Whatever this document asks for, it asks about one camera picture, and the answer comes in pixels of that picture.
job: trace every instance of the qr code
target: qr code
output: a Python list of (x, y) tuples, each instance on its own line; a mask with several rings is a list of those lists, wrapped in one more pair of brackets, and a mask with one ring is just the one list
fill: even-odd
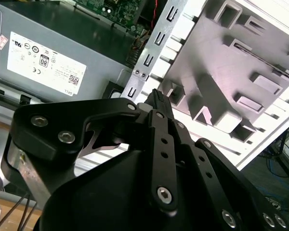
[(79, 82), (79, 78), (71, 75), (68, 79), (68, 82), (77, 86)]

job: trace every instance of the green circuit board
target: green circuit board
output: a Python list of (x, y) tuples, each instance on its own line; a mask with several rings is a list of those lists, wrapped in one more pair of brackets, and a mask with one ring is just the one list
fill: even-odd
[(140, 35), (144, 27), (135, 24), (134, 20), (138, 13), (142, 0), (74, 0), (88, 10), (99, 14), (110, 21)]

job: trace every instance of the screw hole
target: screw hole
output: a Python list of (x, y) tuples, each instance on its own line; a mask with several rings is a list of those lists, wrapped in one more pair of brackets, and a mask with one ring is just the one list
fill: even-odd
[(162, 138), (161, 140), (162, 140), (162, 142), (163, 142), (164, 144), (167, 144), (167, 143), (168, 143), (167, 140), (165, 140), (164, 138)]
[(167, 158), (168, 158), (168, 155), (167, 155), (167, 153), (164, 153), (164, 152), (162, 152), (162, 153), (161, 153), (161, 155), (162, 155), (162, 157), (164, 157), (165, 159), (167, 159)]
[(206, 172), (207, 177), (212, 178), (212, 174), (210, 174), (209, 172)]

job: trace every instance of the silver bolt head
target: silver bolt head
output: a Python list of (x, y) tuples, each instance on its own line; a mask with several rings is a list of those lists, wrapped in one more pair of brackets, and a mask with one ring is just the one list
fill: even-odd
[(212, 145), (209, 143), (209, 142), (207, 142), (207, 141), (204, 141), (203, 142), (208, 148), (211, 148), (212, 147)]
[(271, 226), (272, 228), (275, 227), (274, 221), (266, 213), (263, 213), (263, 218), (269, 226)]
[(129, 103), (127, 106), (128, 106), (128, 108), (130, 108), (131, 110), (136, 110), (136, 107), (135, 107), (134, 105), (130, 104), (130, 103)]
[(163, 114), (159, 113), (159, 112), (156, 112), (156, 115), (159, 117), (159, 118), (164, 118)]
[(233, 218), (233, 216), (226, 210), (222, 210), (222, 216), (224, 221), (229, 225), (230, 228), (236, 227), (236, 220)]
[(158, 197), (165, 204), (170, 204), (172, 201), (171, 193), (169, 192), (168, 189), (166, 189), (164, 187), (158, 188)]
[(178, 125), (179, 125), (179, 127), (180, 127), (180, 128), (182, 128), (182, 129), (184, 129), (184, 128), (185, 128), (184, 124), (183, 124), (183, 123), (181, 123), (181, 122), (178, 122)]
[(31, 123), (34, 125), (34, 126), (37, 126), (37, 127), (45, 127), (48, 125), (48, 120), (43, 117), (43, 116), (39, 116), (39, 115), (35, 115), (31, 118)]
[(275, 219), (277, 220), (278, 224), (280, 224), (281, 227), (287, 228), (286, 223), (279, 215), (275, 214)]
[(62, 143), (73, 143), (75, 141), (75, 135), (70, 131), (60, 131), (58, 139)]

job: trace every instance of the red wire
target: red wire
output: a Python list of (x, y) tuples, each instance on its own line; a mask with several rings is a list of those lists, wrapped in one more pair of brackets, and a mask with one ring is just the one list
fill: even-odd
[(153, 27), (154, 27), (154, 21), (155, 21), (155, 18), (156, 18), (156, 10), (158, 8), (158, 0), (155, 0), (155, 8), (154, 8), (154, 12), (153, 12), (153, 19), (151, 21), (151, 27), (152, 27), (152, 30), (153, 30)]

